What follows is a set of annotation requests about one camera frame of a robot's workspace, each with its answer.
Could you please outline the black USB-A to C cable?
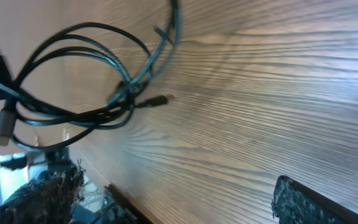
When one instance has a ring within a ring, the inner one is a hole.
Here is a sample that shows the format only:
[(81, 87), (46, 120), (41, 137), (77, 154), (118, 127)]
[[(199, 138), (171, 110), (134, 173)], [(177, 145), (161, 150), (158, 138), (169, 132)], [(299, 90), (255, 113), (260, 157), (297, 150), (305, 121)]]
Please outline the black USB-A to C cable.
[[(119, 59), (99, 42), (76, 35), (81, 28), (100, 28), (121, 34), (137, 43), (147, 56), (146, 67), (135, 78), (131, 78)], [(38, 100), (25, 91), (21, 85), (24, 79), (41, 64), (55, 58), (79, 56), (102, 61), (116, 69), (122, 81), (119, 83), (106, 106), (93, 111), (74, 113)], [(165, 98), (150, 98), (141, 103), (135, 99), (147, 88), (150, 78), (154, 76), (152, 64), (155, 56), (132, 34), (117, 27), (87, 22), (71, 26), (58, 32), (38, 47), (30, 56), (16, 79), (12, 79), (3, 57), (0, 55), (0, 100), (5, 104), (0, 112), (0, 146), (14, 142), (28, 151), (52, 151), (79, 141), (95, 129), (117, 129), (129, 122), (137, 108), (155, 107), (165, 103)], [(52, 126), (70, 123), (84, 128), (73, 138), (51, 146), (30, 145), (21, 141), (15, 134), (16, 121), (33, 126)]]

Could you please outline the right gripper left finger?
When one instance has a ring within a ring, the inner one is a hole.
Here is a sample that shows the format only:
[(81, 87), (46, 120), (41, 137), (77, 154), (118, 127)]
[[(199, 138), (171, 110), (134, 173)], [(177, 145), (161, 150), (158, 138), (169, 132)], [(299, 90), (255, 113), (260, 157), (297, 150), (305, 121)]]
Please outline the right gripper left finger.
[(33, 179), (0, 205), (0, 224), (70, 223), (72, 205), (83, 185), (83, 171), (54, 173), (48, 180)]

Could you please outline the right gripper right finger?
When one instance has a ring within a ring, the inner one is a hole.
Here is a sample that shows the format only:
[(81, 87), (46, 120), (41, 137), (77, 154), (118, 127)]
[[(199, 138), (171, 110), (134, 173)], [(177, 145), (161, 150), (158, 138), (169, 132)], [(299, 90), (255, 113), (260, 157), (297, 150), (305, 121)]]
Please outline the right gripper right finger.
[(358, 224), (358, 214), (288, 176), (278, 177), (271, 203), (279, 224)]

